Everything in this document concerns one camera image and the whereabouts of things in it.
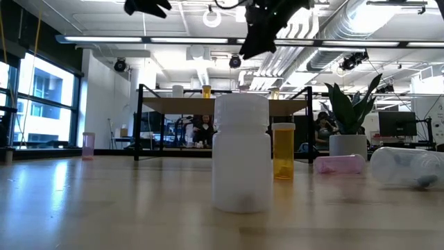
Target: security camera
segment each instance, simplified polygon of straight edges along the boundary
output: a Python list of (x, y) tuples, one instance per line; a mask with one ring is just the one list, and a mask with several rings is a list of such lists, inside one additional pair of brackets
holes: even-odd
[(230, 68), (237, 69), (242, 64), (241, 58), (238, 55), (232, 55), (230, 59)]
[(116, 64), (114, 64), (114, 69), (117, 72), (125, 72), (128, 70), (128, 65), (125, 62), (125, 58), (117, 58)]

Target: window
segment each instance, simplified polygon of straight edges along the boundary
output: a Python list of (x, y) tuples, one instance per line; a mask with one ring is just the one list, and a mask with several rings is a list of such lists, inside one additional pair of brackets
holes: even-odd
[(0, 94), (0, 106), (6, 105), (6, 94)]
[(28, 142), (50, 142), (58, 140), (58, 135), (28, 134)]
[(74, 84), (78, 81), (73, 74), (40, 58), (34, 62), (34, 57), (26, 54), (20, 65), (14, 141), (68, 142), (71, 117), (77, 109)]
[(8, 88), (11, 66), (0, 62), (0, 88)]
[[(16, 121), (14, 141), (20, 141), (22, 139), (20, 129), (22, 131), (24, 130), (24, 138), (28, 139), (27, 142), (48, 142), (50, 140), (69, 141), (71, 126), (70, 110), (25, 99), (19, 99), (18, 103), (24, 107), (24, 110), (23, 112), (17, 111), (20, 127)], [(27, 106), (28, 115), (25, 121)]]
[(74, 75), (40, 58), (26, 54), (20, 65), (19, 92), (61, 103), (73, 104)]

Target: bottle cap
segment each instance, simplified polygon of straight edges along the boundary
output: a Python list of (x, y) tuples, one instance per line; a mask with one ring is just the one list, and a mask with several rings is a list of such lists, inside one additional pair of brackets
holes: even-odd
[(290, 122), (271, 124), (271, 130), (295, 130), (296, 125)]
[(258, 94), (233, 93), (216, 98), (214, 124), (217, 126), (268, 126), (268, 99)]

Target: cable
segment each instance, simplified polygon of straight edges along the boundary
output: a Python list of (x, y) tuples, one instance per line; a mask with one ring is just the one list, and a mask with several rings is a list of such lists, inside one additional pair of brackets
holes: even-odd
[(226, 6), (222, 6), (222, 5), (220, 5), (219, 2), (218, 2), (217, 0), (214, 0), (216, 6), (219, 7), (219, 8), (221, 8), (222, 10), (232, 10), (232, 9), (234, 9), (234, 8), (236, 8), (236, 7), (238, 7), (238, 6), (240, 6), (241, 4), (243, 4), (243, 3), (247, 2), (247, 1), (248, 1), (248, 0), (242, 0), (242, 1), (240, 1), (239, 3), (236, 3), (236, 4), (233, 5), (233, 6), (226, 7)]
[[(4, 29), (3, 29), (3, 17), (1, 16), (1, 9), (0, 9), (0, 29), (1, 29), (1, 42), (3, 45), (3, 58), (5, 60), (5, 64), (8, 64), (8, 53), (6, 53), (6, 40), (5, 40), (5, 33), (4, 33)], [(17, 108), (17, 105), (15, 103), (15, 96), (14, 96), (14, 92), (12, 91), (12, 88), (10, 86), (8, 86), (9, 91), (10, 91), (10, 98), (11, 98), (11, 104), (12, 104), (12, 108)], [(18, 115), (15, 115), (15, 119), (17, 120), (17, 125), (19, 127), (19, 131), (22, 135), (22, 138), (24, 136), (22, 128), (20, 126), (20, 120)]]
[(42, 23), (42, 8), (40, 7), (40, 10), (39, 10), (39, 20), (38, 20), (38, 23), (37, 23), (37, 35), (35, 36), (33, 69), (31, 70), (31, 79), (30, 79), (29, 89), (28, 89), (28, 100), (26, 102), (26, 112), (25, 112), (25, 117), (24, 117), (24, 122), (23, 122), (23, 134), (22, 134), (22, 139), (20, 140), (19, 149), (22, 148), (22, 142), (25, 141), (24, 134), (25, 134), (25, 129), (26, 129), (26, 118), (28, 117), (29, 98), (31, 97), (31, 86), (33, 84), (34, 73), (35, 73), (35, 58), (37, 57), (37, 49), (39, 47), (39, 36), (40, 36), (40, 24), (41, 23)]
[[(379, 72), (377, 71), (377, 69), (375, 68), (375, 66), (372, 64), (372, 62), (370, 61), (370, 60), (367, 60), (369, 63), (370, 63), (370, 65), (372, 65), (372, 68), (375, 70), (375, 72), (377, 73), (377, 74), (379, 74)], [(409, 110), (410, 110), (410, 112), (412, 112), (413, 113), (413, 111), (412, 111), (412, 109), (410, 108), (410, 107), (408, 107), (408, 105), (396, 94), (396, 93), (394, 93), (394, 95), (402, 102), (402, 104), (404, 104), (404, 106), (406, 106)], [(420, 124), (421, 124), (421, 127), (422, 127), (422, 131), (424, 132), (424, 135), (421, 135), (420, 133), (418, 133), (418, 137), (421, 137), (423, 140), (426, 140), (426, 137), (425, 137), (425, 135), (427, 134), (426, 132), (425, 132), (425, 129), (424, 129), (424, 124), (422, 124), (422, 122), (420, 122)]]

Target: green leaf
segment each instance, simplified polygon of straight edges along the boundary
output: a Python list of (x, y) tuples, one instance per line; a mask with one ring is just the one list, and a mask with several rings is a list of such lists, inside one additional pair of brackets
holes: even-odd
[(367, 91), (367, 93), (366, 93), (366, 97), (367, 97), (367, 98), (370, 96), (371, 92), (372, 92), (373, 90), (375, 90), (375, 88), (376, 88), (376, 87), (379, 85), (379, 83), (381, 82), (381, 77), (382, 77), (382, 74), (379, 74), (379, 75), (377, 75), (377, 76), (372, 80), (372, 82), (370, 83), (370, 86), (368, 86), (368, 91)]
[(372, 82), (368, 86), (368, 90), (367, 90), (366, 95), (363, 97), (363, 99), (360, 102), (358, 102), (356, 105), (353, 106), (353, 110), (354, 110), (355, 115), (357, 117), (361, 117), (362, 113), (366, 109), (367, 100), (368, 100), (370, 94), (372, 93), (372, 91), (379, 85), (379, 82), (381, 81), (381, 77), (382, 77), (382, 74), (379, 74), (372, 80)]
[(358, 91), (353, 96), (352, 105), (355, 106), (361, 100), (361, 93)]
[(327, 86), (328, 89), (328, 99), (330, 99), (330, 101), (332, 101), (332, 95), (333, 95), (333, 86), (331, 86), (328, 83), (324, 83), (325, 86)]
[(345, 127), (352, 126), (357, 122), (350, 99), (342, 93), (337, 84), (334, 84), (332, 99), (330, 101), (332, 102), (333, 113), (336, 120), (341, 122)]
[(321, 105), (324, 107), (324, 109), (326, 109), (326, 111), (328, 112), (328, 115), (330, 116), (330, 118), (332, 118), (333, 120), (336, 120), (336, 117), (334, 116), (334, 113), (332, 111), (330, 111), (330, 109), (328, 108), (327, 104), (321, 103)]
[(362, 115), (359, 117), (358, 119), (358, 124), (359, 126), (361, 126), (364, 122), (364, 119), (366, 118), (366, 116), (372, 111), (373, 109), (373, 105), (375, 104), (375, 100), (376, 98), (372, 98), (368, 103), (367, 106), (365, 108), (365, 110), (363, 111)]

